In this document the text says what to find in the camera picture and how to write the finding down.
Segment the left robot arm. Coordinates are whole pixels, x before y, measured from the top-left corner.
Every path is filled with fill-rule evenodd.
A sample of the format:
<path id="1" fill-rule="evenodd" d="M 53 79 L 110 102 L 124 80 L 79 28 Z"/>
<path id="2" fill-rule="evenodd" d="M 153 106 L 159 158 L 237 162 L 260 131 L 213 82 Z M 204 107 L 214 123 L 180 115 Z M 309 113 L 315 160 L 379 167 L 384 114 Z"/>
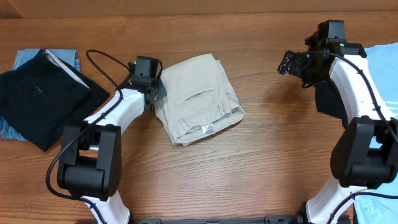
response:
<path id="1" fill-rule="evenodd" d="M 125 80 L 116 85 L 113 98 L 83 121 L 65 126 L 57 184 L 67 199 L 85 203 L 97 223 L 133 223 L 121 199 L 122 135 L 155 101 L 166 96 L 160 79 L 163 66 L 157 58 L 138 56 L 127 65 Z"/>

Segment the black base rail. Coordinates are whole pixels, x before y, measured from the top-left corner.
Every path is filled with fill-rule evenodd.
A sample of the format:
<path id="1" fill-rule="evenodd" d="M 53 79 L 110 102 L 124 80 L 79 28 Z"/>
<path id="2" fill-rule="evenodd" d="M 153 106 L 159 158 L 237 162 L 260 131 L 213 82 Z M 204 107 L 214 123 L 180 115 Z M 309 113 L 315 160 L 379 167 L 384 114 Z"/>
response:
<path id="1" fill-rule="evenodd" d="M 267 215 L 264 218 L 230 218 L 218 220 L 161 220 L 134 219 L 133 224 L 294 224 L 297 219 L 293 215 Z"/>

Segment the beige khaki shorts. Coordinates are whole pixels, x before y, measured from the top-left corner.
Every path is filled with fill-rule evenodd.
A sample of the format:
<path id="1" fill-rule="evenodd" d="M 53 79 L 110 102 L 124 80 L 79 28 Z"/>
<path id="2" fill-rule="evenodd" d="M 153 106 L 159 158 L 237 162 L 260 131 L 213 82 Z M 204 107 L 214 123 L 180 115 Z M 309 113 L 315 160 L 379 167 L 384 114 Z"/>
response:
<path id="1" fill-rule="evenodd" d="M 161 81 L 167 96 L 155 103 L 155 115 L 173 145 L 187 146 L 244 118 L 221 61 L 212 54 L 166 68 Z"/>

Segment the folded blue denim jeans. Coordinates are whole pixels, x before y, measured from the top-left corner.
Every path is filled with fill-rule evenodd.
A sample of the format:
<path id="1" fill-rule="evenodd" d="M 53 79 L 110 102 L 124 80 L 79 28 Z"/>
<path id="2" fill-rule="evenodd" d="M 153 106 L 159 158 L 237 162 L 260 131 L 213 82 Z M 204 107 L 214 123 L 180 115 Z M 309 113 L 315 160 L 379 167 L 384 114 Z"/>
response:
<path id="1" fill-rule="evenodd" d="M 28 60 L 35 57 L 35 55 L 39 52 L 40 49 L 25 49 L 18 50 L 16 59 L 14 61 L 14 65 L 12 70 L 16 70 L 21 65 L 25 64 Z M 72 49 L 49 49 L 56 57 L 60 60 L 71 65 L 73 68 L 81 71 L 81 63 L 78 58 L 78 51 Z M 16 131 L 3 117 L 1 117 L 1 138 L 10 139 L 10 140 L 18 140 L 18 141 L 27 141 L 22 134 Z"/>

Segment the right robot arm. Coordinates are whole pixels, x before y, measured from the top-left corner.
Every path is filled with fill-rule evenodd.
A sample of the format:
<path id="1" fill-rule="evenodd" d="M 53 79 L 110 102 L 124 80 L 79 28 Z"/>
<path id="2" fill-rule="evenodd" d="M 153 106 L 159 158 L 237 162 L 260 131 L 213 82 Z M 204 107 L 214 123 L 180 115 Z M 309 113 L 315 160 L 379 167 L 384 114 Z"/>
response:
<path id="1" fill-rule="evenodd" d="M 343 21 L 321 22 L 305 52 L 286 51 L 278 67 L 302 88 L 315 88 L 317 110 L 339 118 L 344 133 L 331 152 L 331 177 L 295 215 L 268 215 L 266 223 L 349 223 L 345 210 L 362 196 L 377 196 L 397 176 L 397 120 L 369 72 L 363 46 L 345 39 Z"/>

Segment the light blue t-shirt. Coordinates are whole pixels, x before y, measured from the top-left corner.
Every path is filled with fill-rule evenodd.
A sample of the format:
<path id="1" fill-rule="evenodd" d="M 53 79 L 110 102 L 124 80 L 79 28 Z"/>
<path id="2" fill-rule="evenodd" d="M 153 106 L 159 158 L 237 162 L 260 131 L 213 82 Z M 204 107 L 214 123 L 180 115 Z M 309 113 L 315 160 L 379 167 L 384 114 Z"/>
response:
<path id="1" fill-rule="evenodd" d="M 397 117 L 397 43 L 366 48 L 371 77 L 386 106 Z M 397 200 L 363 195 L 354 202 L 354 222 L 397 224 Z"/>

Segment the folded black garment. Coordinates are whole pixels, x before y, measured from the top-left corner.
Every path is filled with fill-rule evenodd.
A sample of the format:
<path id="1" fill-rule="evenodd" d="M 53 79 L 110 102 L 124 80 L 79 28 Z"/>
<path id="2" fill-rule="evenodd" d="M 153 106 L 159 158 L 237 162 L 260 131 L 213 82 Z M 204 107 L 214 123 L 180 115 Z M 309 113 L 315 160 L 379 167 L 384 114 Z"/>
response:
<path id="1" fill-rule="evenodd" d="M 83 120 L 109 93 L 49 49 L 16 70 L 1 74 L 1 116 L 43 151 L 61 137 L 71 120 Z"/>

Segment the black garment right pile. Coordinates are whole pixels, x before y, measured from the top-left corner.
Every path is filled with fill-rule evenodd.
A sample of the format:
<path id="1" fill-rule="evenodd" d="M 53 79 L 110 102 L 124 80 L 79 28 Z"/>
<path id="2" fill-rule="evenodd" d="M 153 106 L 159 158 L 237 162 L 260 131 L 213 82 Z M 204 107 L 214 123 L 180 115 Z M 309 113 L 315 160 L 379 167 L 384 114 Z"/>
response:
<path id="1" fill-rule="evenodd" d="M 339 118 L 342 126 L 348 126 L 348 117 L 345 106 L 335 83 L 328 78 L 315 87 L 315 101 L 318 112 Z"/>

